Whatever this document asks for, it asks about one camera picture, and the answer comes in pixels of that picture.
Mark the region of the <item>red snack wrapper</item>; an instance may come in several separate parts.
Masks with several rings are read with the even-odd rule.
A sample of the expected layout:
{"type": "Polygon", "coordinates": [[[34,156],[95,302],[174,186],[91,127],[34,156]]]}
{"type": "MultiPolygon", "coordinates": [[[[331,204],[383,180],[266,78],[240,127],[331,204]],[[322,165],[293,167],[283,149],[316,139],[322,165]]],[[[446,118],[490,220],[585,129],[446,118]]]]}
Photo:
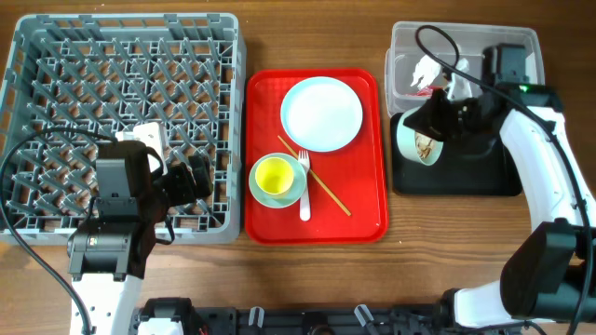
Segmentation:
{"type": "Polygon", "coordinates": [[[435,90],[443,90],[440,86],[427,86],[419,89],[415,93],[406,94],[406,97],[429,98],[435,90]]]}

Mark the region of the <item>rice food scraps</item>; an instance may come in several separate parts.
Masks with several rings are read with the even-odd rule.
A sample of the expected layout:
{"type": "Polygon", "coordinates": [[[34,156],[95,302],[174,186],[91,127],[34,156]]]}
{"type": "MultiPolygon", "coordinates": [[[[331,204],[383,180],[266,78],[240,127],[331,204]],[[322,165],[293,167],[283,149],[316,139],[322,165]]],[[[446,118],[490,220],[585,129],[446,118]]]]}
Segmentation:
{"type": "Polygon", "coordinates": [[[437,142],[422,133],[415,132],[414,144],[416,147],[418,157],[421,160],[426,160],[433,153],[437,142]]]}

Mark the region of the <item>green bowl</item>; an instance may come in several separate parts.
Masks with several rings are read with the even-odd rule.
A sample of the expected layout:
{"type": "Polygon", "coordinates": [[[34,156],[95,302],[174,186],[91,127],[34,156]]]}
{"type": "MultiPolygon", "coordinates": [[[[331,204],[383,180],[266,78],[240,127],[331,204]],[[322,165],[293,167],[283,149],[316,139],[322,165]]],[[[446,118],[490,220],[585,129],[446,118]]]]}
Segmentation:
{"type": "Polygon", "coordinates": [[[443,149],[443,142],[435,140],[437,142],[436,147],[428,159],[421,160],[418,157],[416,147],[414,144],[414,133],[417,131],[413,130],[410,127],[407,127],[404,124],[405,119],[407,117],[411,116],[412,114],[414,114],[416,111],[417,111],[417,108],[412,108],[411,110],[403,113],[400,116],[400,120],[398,122],[397,130],[396,130],[397,146],[400,150],[400,154],[404,158],[406,158],[410,161],[413,161],[414,163],[422,164],[425,166],[432,166],[440,158],[440,155],[441,155],[442,149],[443,149]]]}

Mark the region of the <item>white napkin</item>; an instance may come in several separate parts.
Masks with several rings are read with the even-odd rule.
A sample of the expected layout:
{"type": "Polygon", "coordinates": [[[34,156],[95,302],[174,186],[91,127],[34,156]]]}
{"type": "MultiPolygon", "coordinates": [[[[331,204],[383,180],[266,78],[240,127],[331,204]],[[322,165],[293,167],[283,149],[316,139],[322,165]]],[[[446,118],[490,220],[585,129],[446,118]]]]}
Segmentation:
{"type": "Polygon", "coordinates": [[[423,56],[414,67],[411,87],[419,90],[429,87],[440,73],[441,65],[429,56],[423,56]]]}

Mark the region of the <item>yellow plastic cup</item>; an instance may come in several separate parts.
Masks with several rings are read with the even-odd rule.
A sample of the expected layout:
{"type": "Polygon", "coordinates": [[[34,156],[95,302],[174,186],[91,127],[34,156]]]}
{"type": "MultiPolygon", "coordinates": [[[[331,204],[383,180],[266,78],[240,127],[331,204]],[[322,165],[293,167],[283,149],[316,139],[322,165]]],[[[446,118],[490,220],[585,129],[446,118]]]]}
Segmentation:
{"type": "Polygon", "coordinates": [[[289,161],[280,157],[267,157],[257,165],[255,180],[258,187],[271,196],[286,194],[294,180],[289,161]]]}

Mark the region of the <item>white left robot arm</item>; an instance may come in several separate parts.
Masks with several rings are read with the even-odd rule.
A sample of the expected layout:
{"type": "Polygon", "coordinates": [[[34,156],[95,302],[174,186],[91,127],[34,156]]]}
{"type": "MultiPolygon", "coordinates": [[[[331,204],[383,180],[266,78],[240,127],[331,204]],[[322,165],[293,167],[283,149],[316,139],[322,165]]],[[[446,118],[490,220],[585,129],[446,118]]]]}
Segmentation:
{"type": "Polygon", "coordinates": [[[98,150],[99,193],[90,207],[92,215],[67,243],[76,294],[73,334],[129,331],[148,256],[162,241],[156,225],[164,223],[171,230],[171,208],[195,203],[213,191],[205,155],[152,170],[149,159],[156,155],[141,141],[117,141],[98,150]]]}

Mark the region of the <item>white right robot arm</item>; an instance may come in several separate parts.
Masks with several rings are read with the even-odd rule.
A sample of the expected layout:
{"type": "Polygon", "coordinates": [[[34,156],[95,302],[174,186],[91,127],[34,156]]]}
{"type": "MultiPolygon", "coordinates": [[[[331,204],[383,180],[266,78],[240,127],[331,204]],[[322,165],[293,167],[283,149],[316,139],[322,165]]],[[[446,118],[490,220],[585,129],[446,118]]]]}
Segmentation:
{"type": "Polygon", "coordinates": [[[415,164],[407,179],[474,185],[474,159],[439,161],[449,144],[478,150],[498,136],[516,167],[528,203],[531,234],[497,280],[453,288],[435,304],[435,328],[485,330],[514,322],[561,322],[574,333],[595,320],[595,199],[568,144],[562,107],[544,86],[503,83],[478,98],[448,100],[434,92],[393,122],[398,154],[415,164]]]}

